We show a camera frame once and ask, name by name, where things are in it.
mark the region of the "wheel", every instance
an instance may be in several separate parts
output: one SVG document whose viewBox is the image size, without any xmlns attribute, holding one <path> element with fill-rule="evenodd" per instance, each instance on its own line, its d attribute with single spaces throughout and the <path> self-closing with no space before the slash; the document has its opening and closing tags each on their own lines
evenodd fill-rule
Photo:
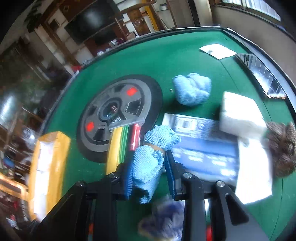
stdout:
<svg viewBox="0 0 296 241">
<path fill-rule="evenodd" d="M 144 119 L 145 133 L 153 127 L 161 106 L 161 88 L 153 78 L 128 75 L 114 80 L 83 110 L 77 127 L 79 150 L 90 161 L 105 163 L 111 135 L 109 125 Z"/>
</svg>

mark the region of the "red item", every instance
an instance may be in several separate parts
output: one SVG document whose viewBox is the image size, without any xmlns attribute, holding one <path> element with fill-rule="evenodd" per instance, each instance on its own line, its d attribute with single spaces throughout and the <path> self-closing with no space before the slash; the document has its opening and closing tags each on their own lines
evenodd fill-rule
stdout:
<svg viewBox="0 0 296 241">
<path fill-rule="evenodd" d="M 74 72 L 76 72 L 76 71 L 80 71 L 82 69 L 82 67 L 80 66 L 80 65 L 78 65 L 78 66 L 72 66 L 72 70 L 74 71 Z"/>
<path fill-rule="evenodd" d="M 206 230 L 207 241 L 212 241 L 212 227 L 208 226 Z"/>
<path fill-rule="evenodd" d="M 91 223 L 89 225 L 89 234 L 93 234 L 94 233 L 94 223 Z"/>
<path fill-rule="evenodd" d="M 90 132 L 94 129 L 94 123 L 92 121 L 88 122 L 85 126 L 86 131 Z"/>
<path fill-rule="evenodd" d="M 135 93 L 137 93 L 137 89 L 135 87 L 130 88 L 129 90 L 126 91 L 128 96 L 133 96 Z"/>
<path fill-rule="evenodd" d="M 135 151 L 140 146 L 141 126 L 139 123 L 133 125 L 129 150 Z"/>
</svg>

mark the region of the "white box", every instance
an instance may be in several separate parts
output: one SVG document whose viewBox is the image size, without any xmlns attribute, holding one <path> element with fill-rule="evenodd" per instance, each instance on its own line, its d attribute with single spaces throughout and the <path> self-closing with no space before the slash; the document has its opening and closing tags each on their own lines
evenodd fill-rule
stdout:
<svg viewBox="0 0 296 241">
<path fill-rule="evenodd" d="M 220 130 L 242 137 L 260 139 L 266 132 L 263 116 L 253 99 L 224 92 Z"/>
</svg>

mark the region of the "window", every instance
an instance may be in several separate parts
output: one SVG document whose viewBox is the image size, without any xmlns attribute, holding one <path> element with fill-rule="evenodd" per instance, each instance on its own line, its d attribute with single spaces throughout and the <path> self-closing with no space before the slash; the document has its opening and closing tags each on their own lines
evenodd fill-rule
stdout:
<svg viewBox="0 0 296 241">
<path fill-rule="evenodd" d="M 267 5 L 263 0 L 246 0 L 247 7 L 265 13 L 277 20 L 281 20 L 281 17 L 273 10 L 271 7 Z"/>
<path fill-rule="evenodd" d="M 245 10 L 254 9 L 280 21 L 281 17 L 263 0 L 222 0 L 223 3 L 243 6 Z"/>
<path fill-rule="evenodd" d="M 225 3 L 233 3 L 233 4 L 236 4 L 236 5 L 242 5 L 241 0 L 222 0 L 222 1 L 225 2 Z"/>
</svg>

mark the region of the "light blue towel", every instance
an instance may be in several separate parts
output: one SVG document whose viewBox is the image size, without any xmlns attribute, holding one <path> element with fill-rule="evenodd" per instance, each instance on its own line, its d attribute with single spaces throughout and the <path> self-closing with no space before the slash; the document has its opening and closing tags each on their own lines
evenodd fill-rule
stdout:
<svg viewBox="0 0 296 241">
<path fill-rule="evenodd" d="M 190 73 L 187 77 L 177 75 L 173 78 L 176 99 L 180 104 L 194 106 L 206 101 L 211 93 L 211 79 Z"/>
<path fill-rule="evenodd" d="M 154 126 L 144 136 L 144 142 L 156 145 L 164 151 L 170 150 L 181 138 L 168 126 Z M 133 157 L 133 185 L 144 191 L 140 203 L 151 201 L 158 185 L 163 166 L 163 154 L 159 150 L 143 145 L 136 149 Z"/>
</svg>

